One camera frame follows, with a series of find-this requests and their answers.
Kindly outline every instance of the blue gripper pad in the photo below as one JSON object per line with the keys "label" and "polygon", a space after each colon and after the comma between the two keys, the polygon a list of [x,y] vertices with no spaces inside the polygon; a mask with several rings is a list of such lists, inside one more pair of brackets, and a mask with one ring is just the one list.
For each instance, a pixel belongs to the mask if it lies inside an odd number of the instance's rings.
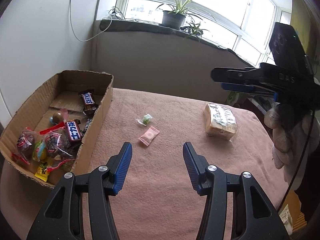
{"label": "blue gripper pad", "polygon": [[132,145],[129,142],[125,142],[119,152],[116,155],[116,160],[110,169],[110,175],[113,177],[113,193],[117,195],[122,189],[125,176],[127,175],[128,168],[132,158]]}
{"label": "blue gripper pad", "polygon": [[205,174],[205,168],[209,165],[206,158],[196,153],[191,142],[183,145],[182,153],[193,189],[200,196],[208,195],[211,185],[208,184]]}

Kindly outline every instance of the pink tablecloth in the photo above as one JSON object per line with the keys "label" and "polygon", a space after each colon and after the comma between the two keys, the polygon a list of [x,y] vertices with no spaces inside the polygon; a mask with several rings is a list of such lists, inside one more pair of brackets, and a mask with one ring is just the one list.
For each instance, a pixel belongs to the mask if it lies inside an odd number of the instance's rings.
{"label": "pink tablecloth", "polygon": [[[195,239],[205,197],[192,189],[182,158],[182,145],[191,141],[198,154],[225,172],[250,171],[274,205],[279,204],[287,184],[274,167],[272,142],[257,117],[231,108],[239,131],[234,142],[208,137],[204,132],[205,102],[187,98],[114,89],[109,112],[102,125],[88,172],[119,152],[124,141],[133,146],[133,156],[123,190],[111,198],[120,239]],[[150,113],[160,134],[149,147],[138,137],[147,128],[136,118]],[[48,189],[4,165],[0,185],[0,208],[20,238],[28,230],[48,195]],[[225,236],[230,236],[232,196],[228,197]],[[90,236],[88,205],[84,197],[84,230]]]}

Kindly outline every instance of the plant pot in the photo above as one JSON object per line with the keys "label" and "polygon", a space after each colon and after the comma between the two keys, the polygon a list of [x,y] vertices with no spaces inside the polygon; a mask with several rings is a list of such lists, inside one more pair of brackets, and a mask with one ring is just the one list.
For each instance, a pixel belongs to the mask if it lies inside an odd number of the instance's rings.
{"label": "plant pot", "polygon": [[162,26],[179,30],[186,16],[180,13],[174,14],[169,12],[163,11]]}

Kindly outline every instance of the pink candy wrapper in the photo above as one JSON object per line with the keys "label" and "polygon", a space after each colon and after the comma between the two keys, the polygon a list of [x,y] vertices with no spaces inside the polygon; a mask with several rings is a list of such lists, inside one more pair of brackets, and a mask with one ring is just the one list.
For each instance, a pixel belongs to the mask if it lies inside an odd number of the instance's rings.
{"label": "pink candy wrapper", "polygon": [[139,137],[139,140],[142,141],[145,145],[149,146],[151,141],[160,133],[159,130],[154,128],[153,126],[150,126],[150,128]]}

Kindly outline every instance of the window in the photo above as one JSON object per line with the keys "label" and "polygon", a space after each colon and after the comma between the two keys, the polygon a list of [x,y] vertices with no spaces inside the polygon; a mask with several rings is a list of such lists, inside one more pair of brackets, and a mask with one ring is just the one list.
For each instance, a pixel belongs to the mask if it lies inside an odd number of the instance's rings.
{"label": "window", "polygon": [[[173,0],[117,0],[116,6],[126,19],[142,20],[160,24],[162,10],[171,10],[162,3],[174,3]],[[202,38],[235,51],[240,57],[254,66],[260,62],[273,62],[268,47],[275,21],[288,24],[291,8],[277,7],[273,0],[192,0],[188,4],[203,20]]]}

